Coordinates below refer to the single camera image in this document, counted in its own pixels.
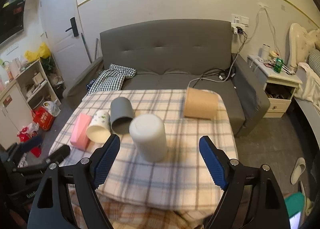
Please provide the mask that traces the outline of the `brown kraft paper bowl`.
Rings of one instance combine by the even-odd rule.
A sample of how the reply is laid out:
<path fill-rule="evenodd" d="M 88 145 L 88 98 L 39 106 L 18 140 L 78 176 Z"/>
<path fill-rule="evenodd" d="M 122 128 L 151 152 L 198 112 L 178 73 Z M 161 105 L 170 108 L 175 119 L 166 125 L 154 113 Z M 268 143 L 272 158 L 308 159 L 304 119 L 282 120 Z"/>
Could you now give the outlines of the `brown kraft paper bowl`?
<path fill-rule="evenodd" d="M 184 117 L 212 120 L 216 117 L 219 104 L 218 95 L 189 87 L 186 90 Z"/>

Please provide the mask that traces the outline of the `checked grey pillow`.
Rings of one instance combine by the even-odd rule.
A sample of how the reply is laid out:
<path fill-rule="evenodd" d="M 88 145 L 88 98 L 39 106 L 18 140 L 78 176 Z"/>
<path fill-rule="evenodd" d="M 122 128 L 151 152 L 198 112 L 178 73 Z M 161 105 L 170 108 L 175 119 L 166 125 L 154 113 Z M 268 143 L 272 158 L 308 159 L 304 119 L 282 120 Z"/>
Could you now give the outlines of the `checked grey pillow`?
<path fill-rule="evenodd" d="M 311 69 L 320 77 L 320 51 L 314 50 L 310 52 L 308 64 Z"/>

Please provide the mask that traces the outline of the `white bed blanket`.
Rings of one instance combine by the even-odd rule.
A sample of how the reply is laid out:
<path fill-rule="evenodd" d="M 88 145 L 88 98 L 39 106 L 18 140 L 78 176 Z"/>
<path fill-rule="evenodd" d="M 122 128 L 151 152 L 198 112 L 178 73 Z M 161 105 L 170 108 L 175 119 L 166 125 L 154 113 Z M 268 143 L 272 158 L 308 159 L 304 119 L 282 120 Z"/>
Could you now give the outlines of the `white bed blanket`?
<path fill-rule="evenodd" d="M 295 98 L 311 102 L 319 112 L 319 76 L 307 63 L 299 63 L 296 75 L 302 80 Z"/>

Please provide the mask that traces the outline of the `white shelf unit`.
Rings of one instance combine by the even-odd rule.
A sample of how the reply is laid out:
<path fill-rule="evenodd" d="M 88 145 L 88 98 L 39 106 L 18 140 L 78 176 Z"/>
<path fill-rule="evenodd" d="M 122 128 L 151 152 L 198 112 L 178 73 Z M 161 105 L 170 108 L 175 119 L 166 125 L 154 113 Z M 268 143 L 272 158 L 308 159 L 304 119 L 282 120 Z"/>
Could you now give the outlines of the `white shelf unit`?
<path fill-rule="evenodd" d="M 61 105 L 40 60 L 25 67 L 15 80 L 30 109 L 36 110 L 46 101 Z"/>

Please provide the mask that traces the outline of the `white slipper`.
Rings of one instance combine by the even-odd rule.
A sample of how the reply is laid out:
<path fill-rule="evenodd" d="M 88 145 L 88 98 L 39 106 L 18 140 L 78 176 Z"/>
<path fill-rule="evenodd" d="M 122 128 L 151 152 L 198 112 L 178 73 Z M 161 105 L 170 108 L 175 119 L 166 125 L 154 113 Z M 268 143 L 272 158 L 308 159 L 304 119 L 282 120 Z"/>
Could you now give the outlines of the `white slipper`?
<path fill-rule="evenodd" d="M 306 169 L 305 159 L 303 157 L 299 157 L 296 160 L 295 166 L 290 176 L 290 182 L 292 185 L 295 185 L 298 182 L 300 176 L 303 174 L 305 169 Z"/>

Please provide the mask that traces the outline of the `white door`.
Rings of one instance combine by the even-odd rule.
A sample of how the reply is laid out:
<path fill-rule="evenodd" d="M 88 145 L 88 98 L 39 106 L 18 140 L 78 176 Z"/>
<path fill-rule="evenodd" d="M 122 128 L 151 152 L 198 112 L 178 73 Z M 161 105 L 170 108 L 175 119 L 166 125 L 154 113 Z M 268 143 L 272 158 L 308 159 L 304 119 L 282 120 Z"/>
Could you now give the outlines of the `white door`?
<path fill-rule="evenodd" d="M 56 66 L 67 88 L 90 65 L 82 39 L 83 30 L 76 0 L 40 0 L 40 17 Z M 75 17 L 79 36 L 74 37 L 70 18 Z"/>

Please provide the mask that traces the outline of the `grey fabric sofa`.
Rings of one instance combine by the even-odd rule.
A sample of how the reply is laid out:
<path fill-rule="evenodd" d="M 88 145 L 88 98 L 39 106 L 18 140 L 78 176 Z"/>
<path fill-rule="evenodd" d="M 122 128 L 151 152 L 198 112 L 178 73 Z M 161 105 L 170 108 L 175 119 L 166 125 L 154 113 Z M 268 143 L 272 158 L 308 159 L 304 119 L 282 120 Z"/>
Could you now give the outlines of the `grey fabric sofa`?
<path fill-rule="evenodd" d="M 231 23 L 169 19 L 121 26 L 100 33 L 102 56 L 63 92 L 69 107 L 79 106 L 86 86 L 110 64 L 134 68 L 123 90 L 196 89 L 218 93 L 233 134 L 247 136 L 263 119 L 270 102 L 240 54 L 232 53 Z"/>

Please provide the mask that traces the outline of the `white bedside cabinet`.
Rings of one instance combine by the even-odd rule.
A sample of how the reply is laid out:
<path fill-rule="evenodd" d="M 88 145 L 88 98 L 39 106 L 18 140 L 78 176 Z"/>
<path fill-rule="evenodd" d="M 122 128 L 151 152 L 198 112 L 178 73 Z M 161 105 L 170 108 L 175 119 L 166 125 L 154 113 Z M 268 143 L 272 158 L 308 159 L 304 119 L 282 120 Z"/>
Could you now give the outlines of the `white bedside cabinet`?
<path fill-rule="evenodd" d="M 270 101 L 264 118 L 281 118 L 289 108 L 302 81 L 295 74 L 290 75 L 285 71 L 276 73 L 269 62 L 264 61 L 258 55 L 248 55 L 247 63 Z"/>

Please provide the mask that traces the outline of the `white tumbler cup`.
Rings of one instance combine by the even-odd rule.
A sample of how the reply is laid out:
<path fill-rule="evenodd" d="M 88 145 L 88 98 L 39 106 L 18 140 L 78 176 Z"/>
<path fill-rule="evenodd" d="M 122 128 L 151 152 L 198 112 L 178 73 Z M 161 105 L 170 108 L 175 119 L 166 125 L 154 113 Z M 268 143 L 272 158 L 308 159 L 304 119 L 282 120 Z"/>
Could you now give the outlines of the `white tumbler cup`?
<path fill-rule="evenodd" d="M 261 58 L 263 60 L 268 60 L 270 54 L 270 46 L 263 44 L 261 48 Z"/>

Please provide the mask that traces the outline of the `black wall television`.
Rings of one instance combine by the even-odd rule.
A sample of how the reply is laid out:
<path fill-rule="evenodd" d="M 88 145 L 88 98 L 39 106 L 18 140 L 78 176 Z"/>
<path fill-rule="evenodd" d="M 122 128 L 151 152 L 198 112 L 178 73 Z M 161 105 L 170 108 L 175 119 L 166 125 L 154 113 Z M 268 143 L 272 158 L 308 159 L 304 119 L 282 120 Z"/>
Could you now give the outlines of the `black wall television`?
<path fill-rule="evenodd" d="M 10 0 L 1 9 L 1 44 L 24 30 L 24 7 L 26 0 Z"/>

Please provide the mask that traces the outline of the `white printed paper cup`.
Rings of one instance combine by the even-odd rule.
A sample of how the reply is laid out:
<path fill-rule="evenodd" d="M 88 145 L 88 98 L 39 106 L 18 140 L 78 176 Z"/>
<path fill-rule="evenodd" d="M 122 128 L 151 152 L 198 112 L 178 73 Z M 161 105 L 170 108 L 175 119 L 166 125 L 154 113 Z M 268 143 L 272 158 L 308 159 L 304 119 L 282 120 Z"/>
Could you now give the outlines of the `white printed paper cup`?
<path fill-rule="evenodd" d="M 104 144 L 111 135 L 110 115 L 106 110 L 98 110 L 86 129 L 88 139 L 94 143 Z"/>

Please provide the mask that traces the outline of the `red shopping bag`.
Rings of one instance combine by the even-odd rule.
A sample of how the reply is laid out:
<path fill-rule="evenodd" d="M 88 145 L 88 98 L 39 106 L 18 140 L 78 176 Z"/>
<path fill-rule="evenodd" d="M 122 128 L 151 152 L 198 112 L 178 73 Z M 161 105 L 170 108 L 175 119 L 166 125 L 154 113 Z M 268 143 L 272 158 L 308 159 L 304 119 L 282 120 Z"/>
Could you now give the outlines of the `red shopping bag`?
<path fill-rule="evenodd" d="M 55 117 L 50 114 L 44 107 L 39 107 L 33 114 L 34 123 L 38 124 L 39 127 L 48 131 L 52 127 Z"/>

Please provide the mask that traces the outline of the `green soda can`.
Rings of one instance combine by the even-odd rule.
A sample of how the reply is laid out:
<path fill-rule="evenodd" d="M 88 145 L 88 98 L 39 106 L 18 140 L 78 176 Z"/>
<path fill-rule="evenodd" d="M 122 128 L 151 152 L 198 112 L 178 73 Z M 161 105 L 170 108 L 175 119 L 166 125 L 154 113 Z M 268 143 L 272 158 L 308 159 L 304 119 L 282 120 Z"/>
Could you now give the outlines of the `green soda can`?
<path fill-rule="evenodd" d="M 280 57 L 277 57 L 274 60 L 274 66 L 273 66 L 274 72 L 281 73 L 282 66 L 283 66 L 283 60 Z"/>

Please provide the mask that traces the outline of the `light grey plastic cup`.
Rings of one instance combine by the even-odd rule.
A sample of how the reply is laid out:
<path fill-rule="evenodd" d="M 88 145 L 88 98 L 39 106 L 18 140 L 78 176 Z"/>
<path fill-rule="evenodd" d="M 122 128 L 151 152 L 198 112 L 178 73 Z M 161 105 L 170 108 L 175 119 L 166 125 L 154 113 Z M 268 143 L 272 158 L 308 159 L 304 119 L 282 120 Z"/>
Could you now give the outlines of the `light grey plastic cup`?
<path fill-rule="evenodd" d="M 164 123 L 158 116 L 150 113 L 137 116 L 130 123 L 129 133 L 145 161 L 154 163 L 165 158 L 167 138 Z"/>

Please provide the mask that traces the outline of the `white wall power socket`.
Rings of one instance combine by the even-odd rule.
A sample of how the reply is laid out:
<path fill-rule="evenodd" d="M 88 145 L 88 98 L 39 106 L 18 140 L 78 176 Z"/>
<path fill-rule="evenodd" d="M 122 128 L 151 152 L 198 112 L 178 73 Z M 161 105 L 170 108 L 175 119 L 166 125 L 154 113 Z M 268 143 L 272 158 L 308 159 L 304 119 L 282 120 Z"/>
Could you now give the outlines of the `white wall power socket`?
<path fill-rule="evenodd" d="M 234 34 L 241 34 L 247 31 L 249 18 L 238 14 L 231 14 L 231 28 Z"/>

